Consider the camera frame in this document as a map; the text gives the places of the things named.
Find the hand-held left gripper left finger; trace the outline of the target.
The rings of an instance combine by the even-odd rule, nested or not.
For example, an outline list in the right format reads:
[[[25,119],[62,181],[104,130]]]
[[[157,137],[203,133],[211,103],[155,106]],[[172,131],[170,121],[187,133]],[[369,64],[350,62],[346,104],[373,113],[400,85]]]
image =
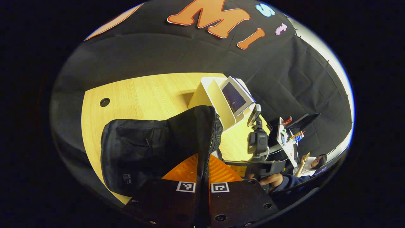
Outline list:
[[[150,227],[193,228],[201,181],[197,166],[194,154],[163,178],[145,182],[123,210]]]

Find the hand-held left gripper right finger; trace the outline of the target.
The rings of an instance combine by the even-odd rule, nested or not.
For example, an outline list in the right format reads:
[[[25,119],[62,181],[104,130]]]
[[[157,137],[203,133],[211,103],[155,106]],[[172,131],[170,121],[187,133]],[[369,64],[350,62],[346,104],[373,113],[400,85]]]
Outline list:
[[[243,180],[215,156],[209,161],[209,216],[211,228],[254,226],[279,212],[257,180]]]

